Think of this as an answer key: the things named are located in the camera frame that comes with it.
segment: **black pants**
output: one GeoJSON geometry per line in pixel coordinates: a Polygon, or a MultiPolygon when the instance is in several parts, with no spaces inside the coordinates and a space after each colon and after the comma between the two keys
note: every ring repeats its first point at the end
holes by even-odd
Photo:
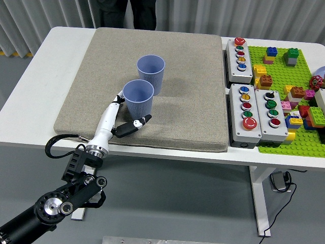
{"type": "MultiPolygon", "coordinates": [[[[123,28],[127,0],[97,0],[101,27],[123,28]]],[[[156,0],[130,0],[135,29],[156,29],[156,0]]]]}

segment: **ribbed cup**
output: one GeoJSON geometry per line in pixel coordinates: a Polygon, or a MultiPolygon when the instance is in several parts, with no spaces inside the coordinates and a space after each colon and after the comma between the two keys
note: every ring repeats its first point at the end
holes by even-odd
{"type": "Polygon", "coordinates": [[[123,96],[133,119],[151,113],[154,88],[146,80],[132,80],[123,87],[123,96]]]}
{"type": "Polygon", "coordinates": [[[157,55],[146,55],[137,62],[139,77],[149,81],[154,88],[154,96],[159,94],[163,84],[165,61],[157,55]]]}

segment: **gray felt pad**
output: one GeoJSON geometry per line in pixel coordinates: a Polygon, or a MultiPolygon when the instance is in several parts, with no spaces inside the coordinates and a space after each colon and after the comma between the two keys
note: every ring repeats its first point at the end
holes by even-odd
{"type": "MultiPolygon", "coordinates": [[[[110,144],[226,151],[228,126],[221,38],[215,35],[99,28],[54,125],[57,134],[92,138],[102,113],[123,86],[138,79],[137,60],[161,56],[165,74],[152,119],[110,144]]],[[[115,126],[131,121],[124,103],[115,126]]]]}

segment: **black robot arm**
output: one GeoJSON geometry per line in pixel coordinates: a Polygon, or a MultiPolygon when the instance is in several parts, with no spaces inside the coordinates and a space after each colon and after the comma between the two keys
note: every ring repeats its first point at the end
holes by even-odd
{"type": "Polygon", "coordinates": [[[1,244],[29,244],[47,231],[56,229],[66,216],[80,207],[100,207],[105,199],[102,189],[107,180],[82,172],[83,165],[101,167],[103,160],[87,152],[76,149],[70,158],[62,180],[67,184],[55,191],[44,194],[26,211],[0,227],[1,244]],[[97,193],[98,203],[89,203],[97,193]]]}

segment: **power adapter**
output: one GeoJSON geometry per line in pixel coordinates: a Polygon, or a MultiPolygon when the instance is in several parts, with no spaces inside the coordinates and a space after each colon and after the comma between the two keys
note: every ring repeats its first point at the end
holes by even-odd
{"type": "Polygon", "coordinates": [[[272,191],[279,192],[287,188],[285,182],[289,179],[282,171],[272,173],[270,175],[270,183],[272,191]]]}

